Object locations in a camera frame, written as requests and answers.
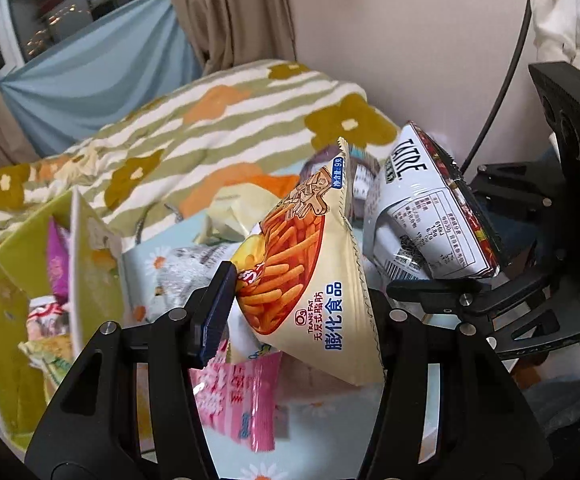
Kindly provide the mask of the red white Tatoe chip bag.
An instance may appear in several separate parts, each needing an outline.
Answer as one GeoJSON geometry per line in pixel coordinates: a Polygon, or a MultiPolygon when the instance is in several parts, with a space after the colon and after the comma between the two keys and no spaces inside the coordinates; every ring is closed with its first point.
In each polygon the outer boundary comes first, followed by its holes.
{"type": "Polygon", "coordinates": [[[365,200],[363,254],[387,281],[494,278],[502,250],[447,151],[413,122],[365,200]]]}

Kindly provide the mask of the large pink marshmallow bag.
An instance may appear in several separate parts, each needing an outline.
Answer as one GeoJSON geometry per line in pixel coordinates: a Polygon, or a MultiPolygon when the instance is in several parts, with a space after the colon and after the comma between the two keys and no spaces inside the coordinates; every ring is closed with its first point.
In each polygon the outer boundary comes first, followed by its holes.
{"type": "Polygon", "coordinates": [[[273,451],[281,354],[232,363],[228,350],[229,342],[223,341],[206,367],[190,371],[200,420],[253,452],[273,451]]]}

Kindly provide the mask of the cream fries snack bag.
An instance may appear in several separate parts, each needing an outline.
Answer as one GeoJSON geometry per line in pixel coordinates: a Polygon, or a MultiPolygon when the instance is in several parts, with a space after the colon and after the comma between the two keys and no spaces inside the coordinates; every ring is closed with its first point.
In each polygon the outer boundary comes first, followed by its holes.
{"type": "Polygon", "coordinates": [[[236,299],[262,344],[353,386],[381,382],[378,330],[348,221],[350,149],[299,183],[232,257],[236,299]]]}

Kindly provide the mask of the silver brown snack packet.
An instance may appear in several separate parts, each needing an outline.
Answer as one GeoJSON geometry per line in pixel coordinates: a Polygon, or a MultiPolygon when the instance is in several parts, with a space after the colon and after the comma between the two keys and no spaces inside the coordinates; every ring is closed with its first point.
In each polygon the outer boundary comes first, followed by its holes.
{"type": "MultiPolygon", "coordinates": [[[[300,182],[304,182],[317,170],[326,165],[328,160],[332,159],[339,149],[331,144],[326,148],[318,151],[302,167],[300,172],[300,182]]],[[[350,185],[348,188],[352,191],[352,205],[348,213],[348,220],[353,226],[361,226],[364,220],[365,202],[376,175],[379,172],[380,165],[378,159],[371,154],[350,145],[350,185]]]]}

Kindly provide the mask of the green cardboard storage box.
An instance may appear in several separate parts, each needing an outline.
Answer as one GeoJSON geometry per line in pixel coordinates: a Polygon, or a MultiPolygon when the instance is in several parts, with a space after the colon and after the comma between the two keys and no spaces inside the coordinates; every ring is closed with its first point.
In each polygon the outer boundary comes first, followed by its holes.
{"type": "Polygon", "coordinates": [[[121,239],[75,189],[55,197],[0,244],[0,430],[24,451],[50,393],[42,372],[18,349],[24,341],[30,301],[50,293],[45,271],[48,221],[54,218],[71,231],[74,275],[69,281],[75,298],[70,314],[72,349],[81,352],[106,321],[121,325],[132,320],[126,299],[121,239]]]}

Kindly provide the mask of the purple snack bag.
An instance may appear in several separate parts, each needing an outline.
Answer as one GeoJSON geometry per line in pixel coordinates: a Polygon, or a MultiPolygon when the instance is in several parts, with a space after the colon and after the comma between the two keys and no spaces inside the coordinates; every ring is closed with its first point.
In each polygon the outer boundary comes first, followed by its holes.
{"type": "Polygon", "coordinates": [[[60,226],[54,217],[48,220],[46,268],[52,294],[59,304],[69,300],[70,231],[60,226]]]}

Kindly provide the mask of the cream orange snack packet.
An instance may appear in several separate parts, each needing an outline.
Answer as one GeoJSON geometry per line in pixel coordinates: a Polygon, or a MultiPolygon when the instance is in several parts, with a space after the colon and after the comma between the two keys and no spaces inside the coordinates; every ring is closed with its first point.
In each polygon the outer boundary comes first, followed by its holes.
{"type": "Polygon", "coordinates": [[[254,183],[223,186],[206,210],[194,242],[198,245],[241,242],[279,201],[275,194],[254,183]]]}

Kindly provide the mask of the floral striped green blanket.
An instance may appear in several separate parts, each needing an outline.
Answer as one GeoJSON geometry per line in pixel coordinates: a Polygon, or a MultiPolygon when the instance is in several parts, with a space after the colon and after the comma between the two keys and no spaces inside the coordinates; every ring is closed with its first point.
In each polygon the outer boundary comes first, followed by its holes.
{"type": "Polygon", "coordinates": [[[298,62],[223,70],[58,156],[0,168],[0,244],[40,206],[76,188],[130,249],[203,209],[220,174],[271,174],[340,136],[383,159],[398,130],[361,86],[298,62]]]}

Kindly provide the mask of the blue cloth under window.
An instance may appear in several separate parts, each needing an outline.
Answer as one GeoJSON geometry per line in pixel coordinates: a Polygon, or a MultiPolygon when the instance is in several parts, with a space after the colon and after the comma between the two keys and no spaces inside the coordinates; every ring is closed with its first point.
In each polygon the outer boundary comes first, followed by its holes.
{"type": "Polygon", "coordinates": [[[171,0],[134,0],[2,78],[0,91],[46,157],[201,73],[171,0]]]}

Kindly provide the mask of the beige curtain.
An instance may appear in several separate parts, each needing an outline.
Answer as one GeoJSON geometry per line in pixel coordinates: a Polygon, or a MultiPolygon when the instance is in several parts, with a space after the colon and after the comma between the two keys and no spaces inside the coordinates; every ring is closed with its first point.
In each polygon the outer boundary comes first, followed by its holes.
{"type": "Polygon", "coordinates": [[[202,73],[259,60],[293,61],[288,0],[171,0],[202,73]]]}

